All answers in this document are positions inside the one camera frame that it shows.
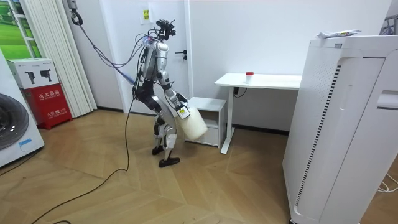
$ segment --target washing machine door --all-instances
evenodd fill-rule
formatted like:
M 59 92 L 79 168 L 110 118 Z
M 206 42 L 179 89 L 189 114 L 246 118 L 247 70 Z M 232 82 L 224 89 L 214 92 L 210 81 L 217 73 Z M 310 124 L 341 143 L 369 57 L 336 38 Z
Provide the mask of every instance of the washing machine door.
M 24 105 L 10 96 L 0 94 L 0 150 L 18 141 L 29 126 Z

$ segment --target red object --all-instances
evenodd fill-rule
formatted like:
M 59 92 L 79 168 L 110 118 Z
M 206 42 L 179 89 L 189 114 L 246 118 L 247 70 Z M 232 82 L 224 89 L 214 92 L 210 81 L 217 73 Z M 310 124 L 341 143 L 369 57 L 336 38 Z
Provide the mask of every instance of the red object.
M 37 121 L 38 128 L 49 130 L 57 124 L 72 120 L 61 84 L 22 91 Z

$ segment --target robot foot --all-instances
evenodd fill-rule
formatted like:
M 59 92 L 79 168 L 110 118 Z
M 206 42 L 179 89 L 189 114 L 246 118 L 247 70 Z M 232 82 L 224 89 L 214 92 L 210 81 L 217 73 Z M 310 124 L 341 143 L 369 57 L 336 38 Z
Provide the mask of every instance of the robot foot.
M 161 153 L 163 151 L 163 146 L 159 146 L 158 148 L 153 148 L 152 150 L 152 155 L 158 155 L 159 153 Z
M 163 168 L 174 164 L 178 164 L 179 162 L 180 158 L 168 158 L 166 161 L 162 159 L 161 161 L 159 161 L 159 167 Z

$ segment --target robot leg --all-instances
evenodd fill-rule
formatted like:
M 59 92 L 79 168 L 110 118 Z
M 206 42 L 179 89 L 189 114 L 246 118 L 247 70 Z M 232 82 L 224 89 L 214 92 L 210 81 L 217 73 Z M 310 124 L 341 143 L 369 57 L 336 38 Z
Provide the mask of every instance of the robot leg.
M 174 148 L 175 141 L 177 140 L 177 130 L 167 125 L 165 127 L 166 135 L 163 143 L 165 149 L 164 159 L 159 161 L 159 167 L 174 165 L 180 162 L 180 158 L 171 158 L 172 149 Z
M 159 167 L 165 167 L 179 163 L 180 158 L 170 157 L 171 151 L 174 148 L 174 144 L 177 139 L 177 124 L 170 108 L 155 95 L 139 95 L 138 99 L 157 114 L 154 128 L 155 148 L 152 150 L 152 154 L 158 154 L 163 150 L 165 151 L 165 157 L 159 162 Z M 162 136 L 164 137 L 163 146 L 162 149 L 160 149 L 161 140 L 159 138 Z
M 155 148 L 152 150 L 152 155 L 158 155 L 163 151 L 162 138 L 165 135 L 165 122 L 160 116 L 155 117 L 154 126 L 154 137 L 155 137 Z

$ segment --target air purifier vent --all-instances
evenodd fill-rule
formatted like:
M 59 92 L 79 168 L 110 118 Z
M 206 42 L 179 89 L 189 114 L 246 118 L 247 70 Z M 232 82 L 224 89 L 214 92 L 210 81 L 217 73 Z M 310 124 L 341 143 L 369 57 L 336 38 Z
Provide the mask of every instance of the air purifier vent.
M 336 86 L 338 74 L 340 73 L 340 68 L 341 68 L 341 65 L 337 65 L 335 76 L 333 77 L 333 80 L 331 82 L 331 86 L 330 86 L 330 89 L 329 89 L 329 95 L 328 95 L 328 98 L 326 100 L 325 107 L 323 109 L 323 113 L 322 113 L 322 116 L 321 116 L 321 120 L 319 122 L 318 130 L 317 130 L 317 133 L 315 135 L 315 140 L 314 140 L 313 145 L 312 145 L 310 158 L 309 158 L 309 160 L 307 162 L 307 166 L 305 168 L 304 176 L 303 176 L 303 179 L 302 179 L 302 182 L 301 182 L 301 185 L 300 185 L 300 190 L 299 190 L 298 195 L 297 195 L 296 206 L 299 205 L 301 194 L 303 193 L 303 188 L 304 188 L 304 185 L 305 185 L 305 181 L 307 180 L 307 176 L 308 176 L 308 172 L 310 170 L 312 158 L 313 158 L 313 155 L 315 153 L 315 149 L 317 148 L 319 136 L 320 136 L 320 133 L 321 133 L 321 130 L 322 130 L 323 123 L 325 122 L 326 114 L 327 114 L 328 109 L 329 109 L 331 96 L 333 95 L 333 91 L 334 91 L 335 86 Z

